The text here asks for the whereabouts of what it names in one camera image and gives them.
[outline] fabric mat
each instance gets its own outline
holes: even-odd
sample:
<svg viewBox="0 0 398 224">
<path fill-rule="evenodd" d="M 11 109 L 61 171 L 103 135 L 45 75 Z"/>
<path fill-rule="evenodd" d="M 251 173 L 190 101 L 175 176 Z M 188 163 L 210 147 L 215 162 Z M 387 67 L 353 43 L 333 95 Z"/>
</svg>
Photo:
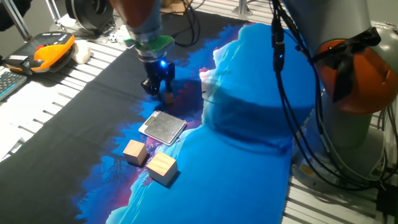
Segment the fabric mat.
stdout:
<svg viewBox="0 0 398 224">
<path fill-rule="evenodd" d="M 175 104 L 145 94 L 142 63 L 125 51 L 0 163 L 0 223 L 280 223 L 292 138 L 272 70 L 270 27 L 197 16 L 198 43 L 168 54 L 176 64 Z M 163 18 L 168 35 L 189 27 L 186 17 Z M 315 82 L 294 43 L 286 43 L 282 75 L 303 122 Z M 188 123 L 171 147 L 138 132 L 154 110 Z M 147 144 L 149 160 L 157 151 L 176 158 L 171 186 L 127 164 L 130 139 Z"/>
</svg>

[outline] slotted metal surface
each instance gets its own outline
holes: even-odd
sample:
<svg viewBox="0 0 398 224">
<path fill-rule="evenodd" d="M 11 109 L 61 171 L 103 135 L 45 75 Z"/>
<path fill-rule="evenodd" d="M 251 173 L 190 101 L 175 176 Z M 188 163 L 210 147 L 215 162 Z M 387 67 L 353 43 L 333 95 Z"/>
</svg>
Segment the slotted metal surface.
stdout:
<svg viewBox="0 0 398 224">
<path fill-rule="evenodd" d="M 202 0 L 194 0 L 193 7 L 199 6 Z M 251 16 L 240 16 L 232 13 L 238 6 L 238 0 L 206 0 L 198 11 L 219 14 L 221 16 L 246 19 L 252 22 L 270 24 L 272 13 L 268 2 L 251 2 L 249 8 Z M 90 42 L 92 55 L 85 65 L 77 65 L 70 62 L 55 74 L 44 74 L 39 80 L 45 86 L 51 86 L 54 92 L 51 103 L 42 106 L 41 112 L 37 113 L 34 119 L 19 126 L 24 141 L 30 139 L 48 120 L 57 114 L 73 97 L 76 96 L 85 85 L 92 81 L 103 69 L 105 69 L 116 57 L 121 55 L 123 48 L 117 45 L 97 44 Z M 376 113 L 372 119 L 372 125 L 377 125 L 379 114 Z M 386 141 L 392 152 L 394 143 L 391 135 L 391 127 L 386 126 Z M 23 141 L 17 145 L 1 160 L 5 160 L 17 153 Z M 392 184 L 397 185 L 397 176 L 392 179 Z M 290 177 L 283 224 L 296 223 L 393 223 L 394 217 L 384 215 L 376 210 L 377 190 L 366 192 L 338 192 L 337 194 L 321 194 L 302 185 L 294 177 Z"/>
</svg>

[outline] wooden cube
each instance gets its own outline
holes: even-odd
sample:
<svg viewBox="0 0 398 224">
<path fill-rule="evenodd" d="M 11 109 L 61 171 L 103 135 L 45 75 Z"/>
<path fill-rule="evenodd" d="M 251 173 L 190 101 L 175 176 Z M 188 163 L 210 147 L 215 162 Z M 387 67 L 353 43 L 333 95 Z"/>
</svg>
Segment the wooden cube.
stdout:
<svg viewBox="0 0 398 224">
<path fill-rule="evenodd" d="M 174 103 L 174 96 L 173 96 L 173 93 L 163 93 L 163 95 L 164 95 L 164 102 L 165 102 L 167 105 L 171 105 L 171 104 Z"/>
<path fill-rule="evenodd" d="M 123 154 L 129 163 L 135 166 L 141 166 L 145 157 L 148 155 L 148 152 L 144 143 L 130 140 L 129 144 L 124 149 Z"/>
<path fill-rule="evenodd" d="M 149 176 L 167 186 L 177 174 L 177 161 L 163 152 L 158 152 L 147 165 Z"/>
</svg>

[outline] keyboard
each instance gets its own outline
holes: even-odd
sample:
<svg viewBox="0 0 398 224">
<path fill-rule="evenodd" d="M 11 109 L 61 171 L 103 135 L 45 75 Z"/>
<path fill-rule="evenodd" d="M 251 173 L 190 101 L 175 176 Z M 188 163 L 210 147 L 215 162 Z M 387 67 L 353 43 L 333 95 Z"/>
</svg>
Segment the keyboard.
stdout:
<svg viewBox="0 0 398 224">
<path fill-rule="evenodd" d="M 0 73 L 0 101 L 26 81 L 26 77 L 12 72 Z"/>
</svg>

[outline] white cable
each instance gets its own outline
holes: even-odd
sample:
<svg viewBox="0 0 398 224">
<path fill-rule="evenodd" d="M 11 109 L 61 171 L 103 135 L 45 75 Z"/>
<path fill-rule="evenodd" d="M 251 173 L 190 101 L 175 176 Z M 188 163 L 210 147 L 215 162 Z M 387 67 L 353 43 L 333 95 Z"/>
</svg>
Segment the white cable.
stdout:
<svg viewBox="0 0 398 224">
<path fill-rule="evenodd" d="M 353 174 L 355 174 L 355 175 L 357 175 L 358 177 L 363 178 L 363 179 L 365 179 L 365 180 L 379 181 L 379 180 L 381 179 L 382 174 L 381 174 L 377 179 L 371 179 L 371 178 L 369 178 L 369 177 L 364 177 L 364 176 L 362 176 L 361 174 L 359 174 L 359 173 L 353 171 L 351 168 L 349 168 L 349 167 L 343 162 L 343 160 L 341 159 L 341 157 L 340 157 L 339 154 L 337 153 L 335 147 L 333 146 L 333 143 L 331 142 L 331 140 L 330 140 L 330 138 L 329 138 L 329 136 L 328 136 L 328 133 L 326 132 L 326 129 L 325 129 L 324 125 L 323 125 L 322 120 L 321 120 L 320 118 L 319 118 L 318 120 L 319 120 L 319 123 L 321 124 L 322 130 L 323 130 L 323 133 L 324 133 L 325 136 L 326 136 L 326 139 L 327 139 L 328 142 L 330 143 L 331 148 L 333 149 L 333 151 L 335 152 L 337 158 L 339 159 L 339 161 L 342 163 L 343 166 L 345 166 L 345 167 L 346 167 L 349 171 L 351 171 Z M 325 138 L 323 137 L 322 134 L 320 134 L 320 137 L 321 137 L 321 139 L 322 139 L 322 143 L 323 143 L 323 145 L 325 146 L 326 151 L 327 151 L 327 152 L 330 152 L 329 147 L 328 147 L 328 144 L 327 144 L 326 141 L 325 141 Z"/>
</svg>

